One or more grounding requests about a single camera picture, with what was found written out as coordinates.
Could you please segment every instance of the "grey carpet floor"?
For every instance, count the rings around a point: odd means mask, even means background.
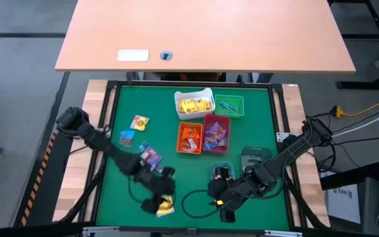
[[[373,1],[379,14],[379,1]],[[75,0],[0,0],[0,32],[65,32]],[[376,27],[364,5],[335,4],[332,11],[343,33],[375,33]],[[53,67],[62,39],[0,39],[0,227],[9,226],[16,212],[21,190],[43,126],[49,114],[62,74]],[[338,80],[372,81],[379,76],[373,62],[379,59],[379,41],[345,41],[357,73],[275,74],[272,83],[299,84],[307,115],[328,111],[333,105],[346,112],[358,111],[379,102],[379,91],[337,90]],[[89,79],[124,80],[124,73],[72,73],[60,108],[80,106]],[[236,74],[229,75],[229,81]],[[333,119],[331,128],[346,126],[360,118]],[[339,140],[379,136],[379,123]],[[366,165],[379,159],[379,143],[347,144],[355,162]],[[346,154],[337,148],[335,168],[355,168]],[[318,159],[330,154],[329,148],[315,149]]]

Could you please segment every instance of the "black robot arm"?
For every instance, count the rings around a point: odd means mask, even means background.
[[[77,107],[69,107],[58,119],[57,127],[67,136],[80,137],[91,149],[103,151],[111,157],[120,172],[131,176],[134,182],[141,183],[153,193],[151,199],[146,199],[141,208],[148,213],[156,213],[163,202],[163,194],[172,195],[175,192],[175,182],[172,179],[174,169],[165,167],[162,173],[151,171],[151,165],[142,163],[138,154],[128,153],[115,147],[106,138],[104,132],[96,130],[89,123],[88,114]]]
[[[274,189],[287,166],[310,148],[330,143],[332,132],[321,121],[307,119],[303,123],[303,134],[298,137],[292,136],[290,145],[275,158],[246,167],[236,180],[216,179],[209,182],[209,195],[219,201],[218,208],[222,208],[221,221],[235,222],[234,211],[249,198],[272,198],[273,195],[264,196]]]

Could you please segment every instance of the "white bin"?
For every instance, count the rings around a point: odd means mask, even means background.
[[[191,99],[195,97],[206,97],[208,98],[209,102],[211,103],[211,110],[210,111],[201,111],[201,112],[195,112],[195,113],[189,113],[189,114],[181,114],[178,112],[179,110],[179,100],[181,99]],[[210,115],[215,110],[215,99],[213,97],[213,92],[210,88],[205,88],[204,90],[200,92],[189,92],[189,93],[181,93],[181,92],[175,92],[175,109],[176,113],[178,114],[179,118],[181,120],[187,120],[187,119],[196,119],[196,118],[204,118],[205,115]]]

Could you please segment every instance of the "wooden table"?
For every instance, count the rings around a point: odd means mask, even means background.
[[[148,60],[118,61],[127,49]],[[79,0],[55,69],[355,71],[326,0]]]
[[[106,86],[106,80],[89,81],[82,109],[89,113],[89,120],[94,126],[97,126],[101,114],[101,107],[103,99],[105,97]],[[284,103],[286,105],[288,122],[291,128],[291,132],[301,132],[301,122],[305,119],[305,114],[303,112],[299,88],[297,85],[284,84],[282,85],[282,89],[284,93]],[[110,97],[110,100],[107,107],[107,115],[111,114],[111,109],[113,107],[113,92],[114,91],[112,90],[111,94],[108,95]],[[284,125],[282,112],[280,109],[280,101],[277,93],[274,94],[274,98],[278,115],[278,126],[282,131]],[[109,119],[109,116],[105,117],[105,124],[109,122]],[[83,145],[84,144],[82,140],[74,140],[71,150],[82,147]],[[68,159],[63,184],[59,193],[57,207],[53,216],[54,221],[57,221],[65,216],[65,214],[74,205],[74,203],[83,192],[86,175],[89,169],[90,157],[91,150],[85,149],[83,151],[73,153]],[[96,169],[98,169],[100,160],[101,155],[98,156]],[[313,210],[315,215],[318,216],[321,222],[327,226],[330,226],[314,158],[307,153],[304,154],[297,160],[297,169],[303,198],[308,203],[309,207]],[[85,221],[88,221],[90,219],[93,202],[94,198],[92,195],[88,200],[88,208],[86,209]],[[295,225],[300,226],[298,207],[292,196],[291,204]]]

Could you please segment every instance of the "green table surface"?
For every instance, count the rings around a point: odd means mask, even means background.
[[[136,152],[142,142],[148,144],[163,156],[160,166],[174,167],[176,181],[175,212],[157,217],[143,212],[140,204],[128,194],[128,179],[108,158],[101,201],[97,214],[98,226],[132,226],[165,228],[208,228],[236,230],[288,230],[288,218],[284,193],[273,199],[249,199],[236,211],[236,222],[222,223],[218,214],[206,219],[187,217],[181,208],[182,197],[192,190],[205,190],[210,180],[210,165],[217,161],[233,164],[236,176],[240,175],[240,153],[245,146],[266,147],[277,154],[276,136],[273,129],[270,99],[266,89],[212,88],[214,94],[242,95],[245,100],[245,115],[231,118],[229,150],[224,155],[202,152],[192,155],[176,152],[179,123],[175,110],[174,93],[196,92],[203,88],[183,87],[135,87],[122,86],[113,125],[112,142],[119,148]],[[130,130],[135,115],[149,117],[150,121],[136,134],[129,148],[118,143],[121,130]],[[203,118],[185,120],[203,123]],[[140,200],[151,194],[141,184],[132,183],[132,192]],[[207,205],[212,198],[198,193],[186,200],[186,209],[192,215],[204,215],[213,210]]]

